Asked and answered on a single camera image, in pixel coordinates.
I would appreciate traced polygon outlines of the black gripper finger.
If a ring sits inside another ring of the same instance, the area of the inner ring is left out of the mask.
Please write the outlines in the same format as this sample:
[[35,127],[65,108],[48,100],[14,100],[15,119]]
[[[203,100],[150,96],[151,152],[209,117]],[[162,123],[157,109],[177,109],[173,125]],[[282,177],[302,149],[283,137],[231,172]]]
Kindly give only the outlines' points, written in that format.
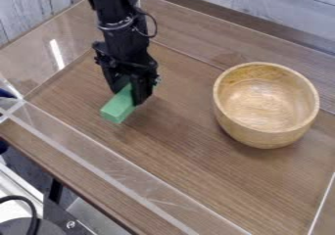
[[142,105],[146,100],[153,96],[154,87],[157,86],[155,76],[133,76],[131,77],[131,93],[134,105]]
[[123,64],[105,62],[102,71],[110,90],[118,93],[130,82],[130,68]]

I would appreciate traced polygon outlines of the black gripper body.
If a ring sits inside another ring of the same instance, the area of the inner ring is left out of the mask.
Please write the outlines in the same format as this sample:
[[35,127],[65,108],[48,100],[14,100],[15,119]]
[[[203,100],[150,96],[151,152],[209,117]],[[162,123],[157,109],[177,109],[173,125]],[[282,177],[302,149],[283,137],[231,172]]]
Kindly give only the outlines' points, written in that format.
[[149,52],[154,34],[139,27],[119,30],[103,27],[101,31],[103,41],[97,41],[93,45],[101,68],[105,62],[123,64],[130,68],[130,80],[133,76],[158,77],[159,64]]

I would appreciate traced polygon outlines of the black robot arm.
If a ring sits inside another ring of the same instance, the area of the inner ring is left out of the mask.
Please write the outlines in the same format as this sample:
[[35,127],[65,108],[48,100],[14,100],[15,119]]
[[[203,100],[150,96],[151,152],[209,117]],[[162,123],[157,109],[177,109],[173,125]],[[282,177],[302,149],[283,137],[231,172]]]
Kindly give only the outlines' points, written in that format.
[[97,64],[114,93],[131,85],[131,100],[142,105],[153,96],[158,84],[159,63],[149,52],[151,38],[147,17],[155,18],[139,7],[139,0],[89,0],[98,15],[103,41],[95,41]]

